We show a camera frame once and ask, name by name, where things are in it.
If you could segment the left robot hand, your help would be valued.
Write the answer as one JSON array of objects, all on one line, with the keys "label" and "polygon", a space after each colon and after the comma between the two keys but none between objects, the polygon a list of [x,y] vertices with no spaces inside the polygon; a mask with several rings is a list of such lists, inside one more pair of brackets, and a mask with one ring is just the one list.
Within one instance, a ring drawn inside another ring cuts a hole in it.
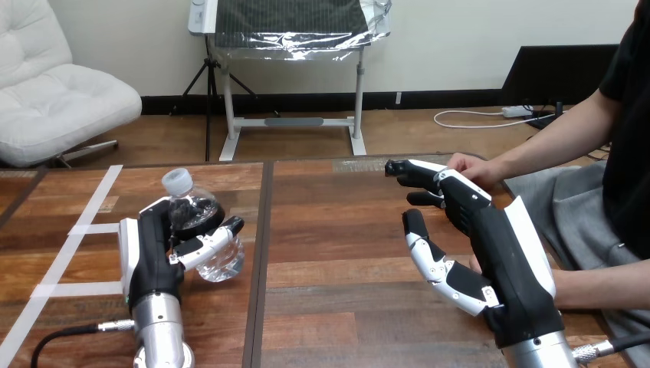
[{"label": "left robot hand", "polygon": [[161,293],[179,298],[185,273],[196,270],[208,282],[238,275],[244,263],[239,233],[245,221],[227,218],[206,197],[163,196],[118,226],[121,284],[130,310]]}]

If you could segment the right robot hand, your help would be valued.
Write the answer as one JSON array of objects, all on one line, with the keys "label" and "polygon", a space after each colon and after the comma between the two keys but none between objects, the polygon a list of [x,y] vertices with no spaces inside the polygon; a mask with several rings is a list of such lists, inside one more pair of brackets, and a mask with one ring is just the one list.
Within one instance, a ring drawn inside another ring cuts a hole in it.
[{"label": "right robot hand", "polygon": [[[418,271],[458,308],[483,316],[498,348],[564,331],[547,256],[521,198],[499,209],[458,171],[417,159],[390,159],[385,174],[416,189],[407,196],[413,207],[402,213],[402,224]],[[480,271],[446,259],[429,237],[420,205],[443,210],[469,237]]]}]

